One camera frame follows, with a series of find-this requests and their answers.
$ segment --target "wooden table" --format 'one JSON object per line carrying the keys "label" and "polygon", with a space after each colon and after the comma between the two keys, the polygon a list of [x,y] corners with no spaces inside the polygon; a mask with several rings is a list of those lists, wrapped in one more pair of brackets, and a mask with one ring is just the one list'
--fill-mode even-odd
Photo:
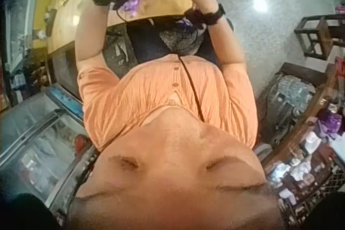
{"label": "wooden table", "polygon": [[[61,0],[52,0],[51,7],[58,10],[52,36],[48,39],[48,54],[74,41],[80,15],[91,0],[68,0],[61,5]],[[142,0],[138,16],[130,16],[122,11],[120,15],[126,20],[137,20],[149,17],[182,15],[192,7],[191,0]],[[123,21],[115,11],[109,12],[108,26],[121,24]]]}

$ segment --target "yellow wall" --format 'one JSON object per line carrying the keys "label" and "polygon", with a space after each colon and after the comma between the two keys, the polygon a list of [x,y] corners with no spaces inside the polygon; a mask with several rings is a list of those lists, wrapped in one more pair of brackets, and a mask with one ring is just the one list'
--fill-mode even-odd
{"label": "yellow wall", "polygon": [[[44,14],[47,10],[47,7],[50,5],[51,0],[36,0],[36,8],[34,11],[33,17],[33,29],[34,30],[43,30],[45,29]],[[33,48],[43,48],[46,47],[46,41],[34,40]]]}

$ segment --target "orange shirt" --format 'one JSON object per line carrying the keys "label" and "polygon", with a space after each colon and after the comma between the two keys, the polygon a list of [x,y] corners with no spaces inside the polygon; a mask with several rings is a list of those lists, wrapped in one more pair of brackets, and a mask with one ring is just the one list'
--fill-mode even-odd
{"label": "orange shirt", "polygon": [[[252,148],[258,119],[253,89],[244,68],[228,66],[220,71],[199,57],[182,59],[206,123]],[[164,106],[181,106],[199,117],[190,81],[174,54],[138,65],[121,80],[107,67],[88,68],[79,72],[78,85],[84,102],[84,124],[100,151],[110,140],[139,127]]]}

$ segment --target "wooden chair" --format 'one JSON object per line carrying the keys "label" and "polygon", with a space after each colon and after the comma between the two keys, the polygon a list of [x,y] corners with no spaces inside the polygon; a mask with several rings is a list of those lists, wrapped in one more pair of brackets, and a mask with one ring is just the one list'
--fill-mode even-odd
{"label": "wooden chair", "polygon": [[[315,20],[319,20],[316,28],[304,28],[308,21]],[[339,26],[329,26],[327,20],[337,20]],[[327,60],[334,45],[345,47],[344,20],[345,14],[304,17],[294,31],[303,49],[304,55],[306,57]],[[306,34],[308,37],[310,42],[309,47],[306,47],[302,37],[303,34]],[[317,39],[311,37],[313,34],[317,36]],[[316,52],[316,44],[320,44],[321,54]]]}

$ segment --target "speckled floor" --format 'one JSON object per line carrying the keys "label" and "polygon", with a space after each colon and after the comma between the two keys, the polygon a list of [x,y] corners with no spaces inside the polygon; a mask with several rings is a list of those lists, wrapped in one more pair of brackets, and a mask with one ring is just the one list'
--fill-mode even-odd
{"label": "speckled floor", "polygon": [[293,33],[304,16],[334,13],[340,0],[218,0],[235,26],[247,56],[256,96],[281,65],[304,65],[306,59]]}

